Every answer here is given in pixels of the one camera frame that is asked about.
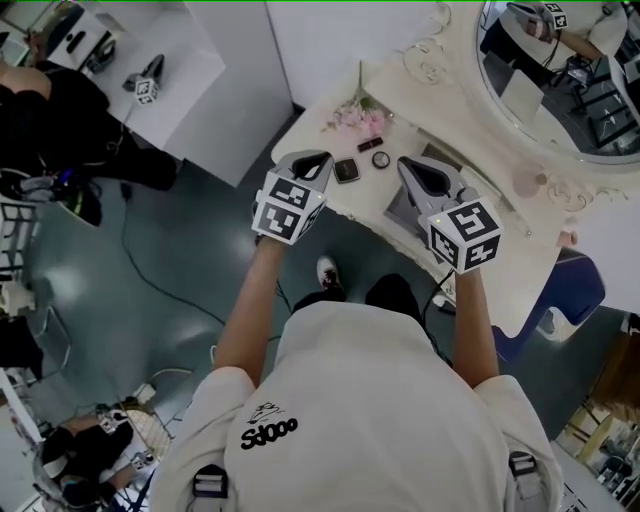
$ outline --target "white sneaker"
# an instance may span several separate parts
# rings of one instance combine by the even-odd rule
[[[338,266],[329,256],[320,256],[318,258],[316,271],[318,273],[318,281],[325,290],[332,287],[342,288],[338,276]]]

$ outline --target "shoe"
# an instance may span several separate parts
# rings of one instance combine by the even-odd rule
[[[88,186],[70,193],[60,201],[60,205],[89,226],[98,227],[102,222],[100,201]]]
[[[318,281],[325,290],[329,288],[342,288],[340,277],[338,276],[338,266],[329,256],[320,256],[316,265]]]

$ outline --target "shirt logo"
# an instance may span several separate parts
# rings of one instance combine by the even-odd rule
[[[279,421],[277,423],[265,422],[273,420],[273,416],[276,414],[282,414],[283,411],[277,405],[271,402],[266,402],[256,407],[255,412],[251,415],[251,418],[247,423],[249,425],[260,425],[255,428],[250,428],[244,434],[241,439],[245,441],[240,444],[240,448],[243,450],[250,450],[254,446],[264,446],[267,443],[273,443],[279,438],[286,436],[289,432],[293,432],[298,428],[298,420],[291,418],[289,420]]]

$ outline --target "blue chair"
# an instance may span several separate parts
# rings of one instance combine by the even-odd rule
[[[492,327],[498,355],[505,361],[513,361],[549,308],[557,308],[569,323],[579,325],[604,297],[604,283],[591,258],[563,249],[520,333],[508,338],[499,327]]]

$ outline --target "hand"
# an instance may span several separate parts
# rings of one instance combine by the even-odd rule
[[[558,33],[551,29],[551,25],[542,20],[529,20],[527,26],[524,27],[524,31],[531,37],[535,37],[545,43],[551,43]]]
[[[31,30],[27,31],[27,35],[24,37],[24,42],[27,43],[30,50],[36,53],[39,52],[44,45],[42,34],[40,32],[32,32]]]

